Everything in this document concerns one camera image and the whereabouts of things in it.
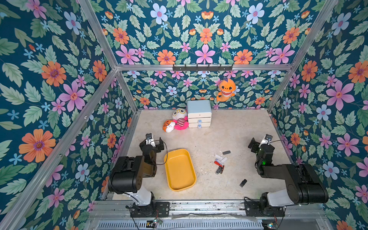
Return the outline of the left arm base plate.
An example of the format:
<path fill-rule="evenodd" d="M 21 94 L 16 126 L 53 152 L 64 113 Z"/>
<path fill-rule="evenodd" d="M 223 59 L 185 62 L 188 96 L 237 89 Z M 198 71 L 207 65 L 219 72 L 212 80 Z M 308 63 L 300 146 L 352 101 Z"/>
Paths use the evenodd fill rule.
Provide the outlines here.
<path fill-rule="evenodd" d="M 170 212 L 170 202 L 152 202 L 147 206 L 133 205 L 130 216 L 133 218 L 164 218 Z"/>

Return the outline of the yellow plastic storage tray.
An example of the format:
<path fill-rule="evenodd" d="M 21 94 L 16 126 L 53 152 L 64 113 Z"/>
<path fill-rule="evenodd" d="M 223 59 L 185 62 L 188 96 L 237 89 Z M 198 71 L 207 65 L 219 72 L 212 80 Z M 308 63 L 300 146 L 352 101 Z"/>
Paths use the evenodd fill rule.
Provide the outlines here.
<path fill-rule="evenodd" d="M 196 173 L 190 153 L 186 149 L 168 152 L 164 161 L 168 186 L 172 191 L 179 192 L 194 186 Z"/>

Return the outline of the dark grey usb drive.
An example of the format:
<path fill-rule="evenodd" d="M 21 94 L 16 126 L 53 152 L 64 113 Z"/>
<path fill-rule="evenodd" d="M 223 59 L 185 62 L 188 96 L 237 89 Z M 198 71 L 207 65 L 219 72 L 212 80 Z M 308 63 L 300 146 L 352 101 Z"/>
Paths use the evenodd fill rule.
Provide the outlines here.
<path fill-rule="evenodd" d="M 223 155 L 227 155 L 227 154 L 230 154 L 230 153 L 231 153 L 230 150 L 222 152 Z"/>

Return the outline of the lilac white usb drive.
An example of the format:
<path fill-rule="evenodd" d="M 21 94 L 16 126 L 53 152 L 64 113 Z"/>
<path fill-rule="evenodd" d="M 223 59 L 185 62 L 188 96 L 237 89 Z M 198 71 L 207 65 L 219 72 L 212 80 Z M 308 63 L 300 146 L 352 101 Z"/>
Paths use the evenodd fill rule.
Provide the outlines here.
<path fill-rule="evenodd" d="M 220 162 L 221 162 L 222 165 L 224 165 L 227 160 L 228 160 L 228 158 L 224 157 L 220 160 Z"/>

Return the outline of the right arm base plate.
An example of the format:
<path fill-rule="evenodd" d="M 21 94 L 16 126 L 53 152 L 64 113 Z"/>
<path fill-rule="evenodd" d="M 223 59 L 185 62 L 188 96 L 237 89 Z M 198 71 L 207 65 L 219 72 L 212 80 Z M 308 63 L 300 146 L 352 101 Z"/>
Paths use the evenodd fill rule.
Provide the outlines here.
<path fill-rule="evenodd" d="M 266 201 L 255 201 L 245 198 L 244 209 L 248 217 L 284 217 L 283 207 L 272 207 Z"/>

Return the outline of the red usb flash drive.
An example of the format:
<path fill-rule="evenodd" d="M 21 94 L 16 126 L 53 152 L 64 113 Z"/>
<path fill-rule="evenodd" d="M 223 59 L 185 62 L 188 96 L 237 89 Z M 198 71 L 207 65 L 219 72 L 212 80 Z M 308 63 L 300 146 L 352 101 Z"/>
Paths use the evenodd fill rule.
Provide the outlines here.
<path fill-rule="evenodd" d="M 223 167 L 224 167 L 224 165 L 223 165 L 223 164 L 221 164 L 221 163 L 220 163 L 220 162 L 218 162 L 218 161 L 214 161 L 214 163 L 215 163 L 217 166 L 221 167 L 221 168 L 223 168 Z"/>

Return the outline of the white usb flash drive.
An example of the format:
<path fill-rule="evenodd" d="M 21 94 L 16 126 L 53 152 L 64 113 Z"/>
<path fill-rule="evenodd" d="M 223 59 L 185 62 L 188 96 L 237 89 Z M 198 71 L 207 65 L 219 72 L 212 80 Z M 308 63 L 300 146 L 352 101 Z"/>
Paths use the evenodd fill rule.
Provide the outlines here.
<path fill-rule="evenodd" d="M 222 159 L 223 159 L 223 157 L 222 157 L 222 156 L 219 156 L 219 155 L 217 155 L 217 154 L 215 154 L 215 158 L 216 158 L 216 159 L 218 159 L 218 160 L 220 160 L 220 161 L 222 161 Z"/>

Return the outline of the black capless usb drive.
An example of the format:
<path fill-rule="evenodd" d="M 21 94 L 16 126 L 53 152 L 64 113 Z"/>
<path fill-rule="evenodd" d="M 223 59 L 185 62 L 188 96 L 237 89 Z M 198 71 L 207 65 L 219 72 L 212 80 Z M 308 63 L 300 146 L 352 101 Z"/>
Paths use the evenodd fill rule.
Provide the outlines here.
<path fill-rule="evenodd" d="M 246 183 L 247 183 L 246 179 L 242 180 L 242 182 L 240 183 L 240 187 L 244 187 Z"/>

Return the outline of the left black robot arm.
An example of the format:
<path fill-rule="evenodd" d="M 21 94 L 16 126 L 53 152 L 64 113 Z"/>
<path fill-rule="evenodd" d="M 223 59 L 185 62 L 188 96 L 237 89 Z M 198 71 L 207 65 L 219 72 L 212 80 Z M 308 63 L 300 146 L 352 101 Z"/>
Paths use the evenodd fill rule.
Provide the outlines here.
<path fill-rule="evenodd" d="M 157 154 L 165 150 L 165 142 L 146 139 L 140 143 L 142 155 L 119 157 L 110 174 L 109 192 L 129 197 L 135 205 L 154 207 L 154 194 L 143 186 L 143 178 L 153 178 L 157 172 Z"/>

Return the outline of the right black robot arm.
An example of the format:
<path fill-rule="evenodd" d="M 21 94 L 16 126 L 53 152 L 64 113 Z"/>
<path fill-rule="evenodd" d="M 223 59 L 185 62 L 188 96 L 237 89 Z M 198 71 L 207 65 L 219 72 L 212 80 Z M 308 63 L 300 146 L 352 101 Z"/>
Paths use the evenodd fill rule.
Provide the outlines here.
<path fill-rule="evenodd" d="M 288 206 L 325 204 L 329 200 L 326 187 L 310 164 L 273 164 L 275 147 L 272 136 L 265 135 L 261 142 L 251 139 L 248 148 L 256 155 L 255 168 L 262 178 L 285 182 L 285 188 L 265 192 L 258 203 L 258 211 L 265 216 L 284 214 Z"/>

